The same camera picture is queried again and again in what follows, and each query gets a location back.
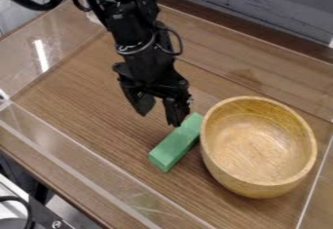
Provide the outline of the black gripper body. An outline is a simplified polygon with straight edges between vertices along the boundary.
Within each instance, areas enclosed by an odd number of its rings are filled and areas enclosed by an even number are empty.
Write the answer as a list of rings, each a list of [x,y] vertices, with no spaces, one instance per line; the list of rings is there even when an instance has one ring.
[[[190,98],[189,81],[175,70],[174,50],[169,39],[149,39],[137,43],[117,43],[117,52],[123,62],[114,65],[119,85],[130,101],[147,98]]]

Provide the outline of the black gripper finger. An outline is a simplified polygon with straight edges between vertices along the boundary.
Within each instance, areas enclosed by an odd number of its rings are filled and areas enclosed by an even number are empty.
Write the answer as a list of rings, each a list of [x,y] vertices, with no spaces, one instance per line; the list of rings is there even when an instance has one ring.
[[[146,116],[157,103],[154,96],[134,87],[123,86],[122,91],[137,113]]]
[[[190,114],[190,104],[193,102],[191,96],[185,98],[167,97],[163,99],[163,105],[166,109],[166,121],[167,123],[178,128]]]

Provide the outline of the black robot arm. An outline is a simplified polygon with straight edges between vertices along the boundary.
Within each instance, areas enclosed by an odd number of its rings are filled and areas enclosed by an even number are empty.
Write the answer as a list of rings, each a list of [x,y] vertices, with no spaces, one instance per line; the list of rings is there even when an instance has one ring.
[[[158,20],[157,0],[86,0],[115,39],[123,61],[114,65],[123,94],[141,115],[147,115],[161,101],[166,121],[179,127],[190,114],[189,81],[175,70],[175,58],[183,44],[181,36]]]

